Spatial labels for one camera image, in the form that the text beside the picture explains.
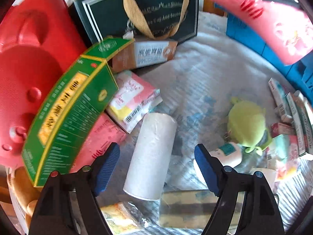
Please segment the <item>white paper roll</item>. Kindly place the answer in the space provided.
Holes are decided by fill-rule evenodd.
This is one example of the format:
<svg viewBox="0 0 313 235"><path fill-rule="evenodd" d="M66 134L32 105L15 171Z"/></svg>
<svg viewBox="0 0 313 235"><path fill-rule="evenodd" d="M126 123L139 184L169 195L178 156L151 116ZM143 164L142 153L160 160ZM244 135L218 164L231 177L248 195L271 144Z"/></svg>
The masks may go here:
<svg viewBox="0 0 313 235"><path fill-rule="evenodd" d="M167 114L145 115L128 168L125 193L144 201L160 199L176 130L176 120Z"/></svg>

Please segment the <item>brown teddy bear plush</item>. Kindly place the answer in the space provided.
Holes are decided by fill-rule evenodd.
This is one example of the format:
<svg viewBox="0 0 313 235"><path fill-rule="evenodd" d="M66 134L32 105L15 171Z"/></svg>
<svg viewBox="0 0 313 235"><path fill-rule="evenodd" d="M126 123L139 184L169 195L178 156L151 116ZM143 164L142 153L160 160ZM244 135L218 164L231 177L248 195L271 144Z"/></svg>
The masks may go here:
<svg viewBox="0 0 313 235"><path fill-rule="evenodd" d="M19 205L25 211L25 221L29 228L40 191L33 187L25 167L19 167L8 174L7 183L9 188L13 190Z"/></svg>

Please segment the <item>pink tissue pack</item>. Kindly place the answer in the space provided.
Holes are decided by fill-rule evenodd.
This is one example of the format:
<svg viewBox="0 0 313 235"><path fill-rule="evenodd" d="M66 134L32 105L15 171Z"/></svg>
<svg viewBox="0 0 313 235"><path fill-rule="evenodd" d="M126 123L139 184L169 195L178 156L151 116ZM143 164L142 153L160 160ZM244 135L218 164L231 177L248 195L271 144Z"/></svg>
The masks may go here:
<svg viewBox="0 0 313 235"><path fill-rule="evenodd" d="M312 22L302 9L264 0L211 0L250 26L286 65L312 51Z"/></svg>
<svg viewBox="0 0 313 235"><path fill-rule="evenodd" d="M106 113L101 114L83 143L69 172L75 173L83 166L91 165L97 157L106 152L111 143L120 144L126 136L126 133Z"/></svg>

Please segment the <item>white small bottle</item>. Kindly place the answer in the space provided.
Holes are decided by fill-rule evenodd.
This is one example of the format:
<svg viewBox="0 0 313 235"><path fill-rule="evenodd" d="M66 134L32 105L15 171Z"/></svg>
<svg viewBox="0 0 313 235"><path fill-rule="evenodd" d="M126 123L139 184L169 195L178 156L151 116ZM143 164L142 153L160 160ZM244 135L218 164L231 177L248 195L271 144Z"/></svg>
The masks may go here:
<svg viewBox="0 0 313 235"><path fill-rule="evenodd" d="M225 143L211 151L207 150L203 144L198 144L195 147L194 168L199 180L204 180L202 169L208 164L206 160L207 154L205 154L204 151L211 157L217 158L223 166L234 168L242 162L242 150L236 143Z"/></svg>

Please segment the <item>red bear-shaped plastic case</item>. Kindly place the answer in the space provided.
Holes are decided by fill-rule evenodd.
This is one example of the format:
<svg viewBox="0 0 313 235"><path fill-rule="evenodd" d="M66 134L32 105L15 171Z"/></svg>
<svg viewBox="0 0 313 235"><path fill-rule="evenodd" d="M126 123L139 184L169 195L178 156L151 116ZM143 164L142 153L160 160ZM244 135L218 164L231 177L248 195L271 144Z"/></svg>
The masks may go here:
<svg viewBox="0 0 313 235"><path fill-rule="evenodd" d="M24 0L1 22L1 164L21 151L45 97L84 52L64 0Z"/></svg>

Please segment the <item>green yellow carton box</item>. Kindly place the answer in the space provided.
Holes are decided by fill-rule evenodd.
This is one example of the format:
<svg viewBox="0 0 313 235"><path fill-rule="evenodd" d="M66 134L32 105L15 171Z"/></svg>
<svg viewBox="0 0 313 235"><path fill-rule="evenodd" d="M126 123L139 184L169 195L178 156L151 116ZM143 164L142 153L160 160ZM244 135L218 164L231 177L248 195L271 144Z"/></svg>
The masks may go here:
<svg viewBox="0 0 313 235"><path fill-rule="evenodd" d="M134 42L108 36L81 54L42 103L23 145L33 187L54 170L69 173L81 146L119 87L108 62Z"/></svg>

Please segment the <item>yellow tissue packet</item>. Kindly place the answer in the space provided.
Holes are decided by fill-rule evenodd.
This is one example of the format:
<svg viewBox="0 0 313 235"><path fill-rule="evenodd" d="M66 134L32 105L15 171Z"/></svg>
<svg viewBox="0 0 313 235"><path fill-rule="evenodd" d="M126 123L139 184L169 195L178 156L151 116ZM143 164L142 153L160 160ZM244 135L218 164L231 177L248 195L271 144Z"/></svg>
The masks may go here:
<svg viewBox="0 0 313 235"><path fill-rule="evenodd" d="M149 225L141 211L130 202L118 202L100 210L112 234L131 234Z"/></svg>

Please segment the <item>dark green gift bag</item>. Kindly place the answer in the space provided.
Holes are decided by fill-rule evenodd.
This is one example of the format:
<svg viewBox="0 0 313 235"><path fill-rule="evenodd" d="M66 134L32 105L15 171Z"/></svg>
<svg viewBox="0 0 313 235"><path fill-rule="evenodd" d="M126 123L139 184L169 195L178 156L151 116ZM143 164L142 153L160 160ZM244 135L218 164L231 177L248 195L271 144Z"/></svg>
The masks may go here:
<svg viewBox="0 0 313 235"><path fill-rule="evenodd" d="M155 37L177 26L171 39L182 43L197 35L198 0L134 0ZM78 32L88 45L106 36L122 37L129 31L142 33L125 12L124 0L75 0L69 8Z"/></svg>

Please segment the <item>pink yellow sanitary pad pack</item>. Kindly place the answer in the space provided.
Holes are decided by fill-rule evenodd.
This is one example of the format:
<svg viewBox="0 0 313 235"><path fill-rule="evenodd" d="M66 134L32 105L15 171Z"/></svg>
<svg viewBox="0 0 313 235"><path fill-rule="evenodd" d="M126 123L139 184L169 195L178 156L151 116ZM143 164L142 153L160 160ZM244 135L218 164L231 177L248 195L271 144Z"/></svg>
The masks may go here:
<svg viewBox="0 0 313 235"><path fill-rule="evenodd" d="M106 112L127 133L162 102L160 90L135 73L125 70L115 75L118 91Z"/></svg>

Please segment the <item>pastel wet wipes pack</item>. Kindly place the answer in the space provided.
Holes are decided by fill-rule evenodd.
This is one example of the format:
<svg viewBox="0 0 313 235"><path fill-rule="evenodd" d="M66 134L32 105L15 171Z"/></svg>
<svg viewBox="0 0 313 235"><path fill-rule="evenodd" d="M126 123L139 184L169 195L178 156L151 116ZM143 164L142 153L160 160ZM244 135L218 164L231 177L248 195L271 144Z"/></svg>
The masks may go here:
<svg viewBox="0 0 313 235"><path fill-rule="evenodd" d="M276 171L275 181L283 181L297 174L299 168L296 135L280 134L272 139L266 151L267 168Z"/></svg>

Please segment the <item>blue plastic storage crate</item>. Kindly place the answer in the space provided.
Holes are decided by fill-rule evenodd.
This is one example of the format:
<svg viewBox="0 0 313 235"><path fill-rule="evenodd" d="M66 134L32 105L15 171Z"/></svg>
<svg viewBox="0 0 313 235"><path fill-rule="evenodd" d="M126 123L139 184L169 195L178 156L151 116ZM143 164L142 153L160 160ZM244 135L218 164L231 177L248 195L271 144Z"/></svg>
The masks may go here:
<svg viewBox="0 0 313 235"><path fill-rule="evenodd" d="M230 13L226 35L269 61L296 90L312 101L312 52L292 65L284 65L252 28Z"/></svg>

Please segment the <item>white medicine boxes stack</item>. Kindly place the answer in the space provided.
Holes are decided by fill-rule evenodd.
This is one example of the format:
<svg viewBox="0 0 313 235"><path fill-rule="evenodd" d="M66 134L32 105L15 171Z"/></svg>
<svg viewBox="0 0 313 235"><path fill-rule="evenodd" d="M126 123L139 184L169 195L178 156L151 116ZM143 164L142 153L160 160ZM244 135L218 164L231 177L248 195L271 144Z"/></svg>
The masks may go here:
<svg viewBox="0 0 313 235"><path fill-rule="evenodd" d="M268 81L281 121L293 124L296 131L299 156L312 160L312 125L305 104L293 93L286 93L274 78Z"/></svg>

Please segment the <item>brown white toothpaste box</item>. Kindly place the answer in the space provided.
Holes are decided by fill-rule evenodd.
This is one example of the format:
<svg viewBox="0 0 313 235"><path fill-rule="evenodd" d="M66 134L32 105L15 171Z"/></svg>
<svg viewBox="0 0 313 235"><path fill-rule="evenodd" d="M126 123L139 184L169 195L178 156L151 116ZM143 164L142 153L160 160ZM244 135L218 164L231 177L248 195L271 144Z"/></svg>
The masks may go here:
<svg viewBox="0 0 313 235"><path fill-rule="evenodd" d="M175 40L135 40L112 58L115 73L156 65L174 58Z"/></svg>

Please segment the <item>green frog plush toy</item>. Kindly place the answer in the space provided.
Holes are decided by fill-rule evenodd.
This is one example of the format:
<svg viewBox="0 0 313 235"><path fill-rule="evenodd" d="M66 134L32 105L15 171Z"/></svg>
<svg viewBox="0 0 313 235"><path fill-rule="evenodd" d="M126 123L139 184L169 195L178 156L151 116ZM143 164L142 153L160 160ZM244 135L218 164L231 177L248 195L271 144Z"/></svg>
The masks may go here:
<svg viewBox="0 0 313 235"><path fill-rule="evenodd" d="M224 140L240 144L246 153L255 151L261 156L272 142L270 131L266 127L266 109L237 97L232 97L231 103Z"/></svg>

